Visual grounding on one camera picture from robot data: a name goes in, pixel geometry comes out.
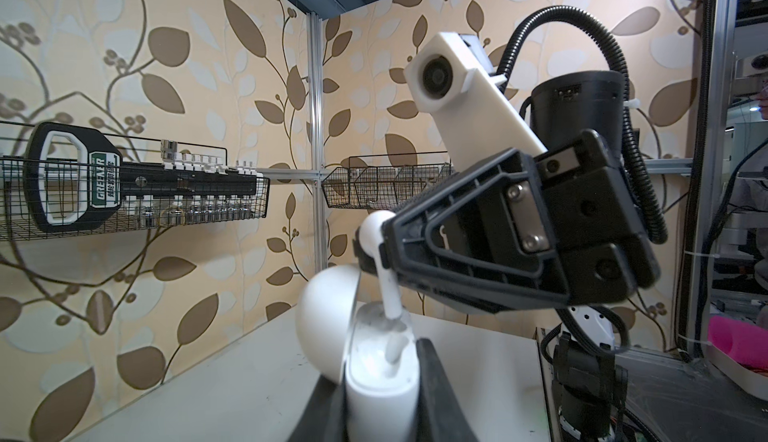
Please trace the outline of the white round earbud case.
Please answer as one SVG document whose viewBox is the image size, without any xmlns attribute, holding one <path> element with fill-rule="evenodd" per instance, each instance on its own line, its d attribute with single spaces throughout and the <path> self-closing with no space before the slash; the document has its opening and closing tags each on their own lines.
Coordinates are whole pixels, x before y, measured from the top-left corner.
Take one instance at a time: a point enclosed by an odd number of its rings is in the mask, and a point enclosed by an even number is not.
<svg viewBox="0 0 768 442">
<path fill-rule="evenodd" d="M 385 316 L 383 302 L 356 305 L 361 270 L 327 268 L 310 279 L 296 307 L 296 333 L 307 360 L 345 388 L 352 441 L 414 441 L 420 365 L 410 316 Z M 397 365 L 385 360 L 391 334 L 409 343 Z"/>
</svg>

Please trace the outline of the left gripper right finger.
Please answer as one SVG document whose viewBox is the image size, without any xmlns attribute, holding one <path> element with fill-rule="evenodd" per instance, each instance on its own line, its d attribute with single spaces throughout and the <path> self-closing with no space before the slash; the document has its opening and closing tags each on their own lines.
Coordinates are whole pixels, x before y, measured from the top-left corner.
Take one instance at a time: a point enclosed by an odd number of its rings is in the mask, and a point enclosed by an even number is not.
<svg viewBox="0 0 768 442">
<path fill-rule="evenodd" d="M 477 442 L 434 344 L 427 338 L 420 338 L 416 349 L 420 364 L 416 440 Z"/>
</svg>

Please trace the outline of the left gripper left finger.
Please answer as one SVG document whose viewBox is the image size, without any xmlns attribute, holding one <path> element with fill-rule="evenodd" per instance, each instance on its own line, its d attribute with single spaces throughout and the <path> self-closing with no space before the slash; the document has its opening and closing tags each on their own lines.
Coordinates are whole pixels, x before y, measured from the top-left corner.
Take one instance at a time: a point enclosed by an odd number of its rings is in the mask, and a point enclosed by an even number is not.
<svg viewBox="0 0 768 442">
<path fill-rule="evenodd" d="M 345 388 L 320 376 L 289 442 L 346 442 Z"/>
</svg>

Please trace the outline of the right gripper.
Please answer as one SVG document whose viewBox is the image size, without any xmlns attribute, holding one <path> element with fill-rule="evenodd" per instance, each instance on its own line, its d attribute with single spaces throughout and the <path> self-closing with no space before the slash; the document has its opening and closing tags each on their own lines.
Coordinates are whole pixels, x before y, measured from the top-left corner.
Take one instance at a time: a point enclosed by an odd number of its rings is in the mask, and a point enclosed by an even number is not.
<svg viewBox="0 0 768 442">
<path fill-rule="evenodd" d="M 661 268 L 604 138 L 586 129 L 535 161 L 504 150 L 398 208 L 382 251 L 400 284 L 466 313 L 616 303 L 652 287 Z"/>
</svg>

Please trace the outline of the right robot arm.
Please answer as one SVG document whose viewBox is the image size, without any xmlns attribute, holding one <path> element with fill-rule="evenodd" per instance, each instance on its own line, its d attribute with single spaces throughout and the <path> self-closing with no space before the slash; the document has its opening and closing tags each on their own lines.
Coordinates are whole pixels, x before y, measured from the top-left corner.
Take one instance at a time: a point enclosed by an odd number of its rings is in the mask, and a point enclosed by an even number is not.
<svg viewBox="0 0 768 442">
<path fill-rule="evenodd" d="M 581 30 L 605 70 L 572 72 L 505 92 L 522 46 L 540 26 Z M 400 205 L 371 260 L 382 276 L 463 312 L 553 309 L 540 342 L 560 391 L 568 441 L 622 441 L 630 345 L 612 310 L 660 276 L 653 246 L 666 224 L 630 121 L 628 67 L 614 35 L 575 6 L 536 10 L 498 62 L 476 36 L 436 34 L 404 70 L 430 115 L 452 174 Z"/>
</svg>

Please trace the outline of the white earbud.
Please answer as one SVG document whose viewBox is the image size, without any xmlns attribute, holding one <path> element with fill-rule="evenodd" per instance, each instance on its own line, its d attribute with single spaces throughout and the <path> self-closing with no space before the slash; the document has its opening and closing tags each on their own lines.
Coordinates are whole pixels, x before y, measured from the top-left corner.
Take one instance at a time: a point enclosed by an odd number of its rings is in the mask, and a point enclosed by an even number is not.
<svg viewBox="0 0 768 442">
<path fill-rule="evenodd" d="M 409 341 L 407 337 L 403 334 L 391 334 L 385 346 L 385 360 L 390 365 L 397 365 L 401 358 L 401 354 L 408 343 Z"/>
<path fill-rule="evenodd" d="M 395 213 L 388 210 L 372 212 L 358 229 L 358 243 L 362 251 L 374 261 L 385 316 L 389 320 L 399 319 L 403 312 L 398 277 L 390 267 L 384 246 L 384 224 L 394 216 Z"/>
</svg>

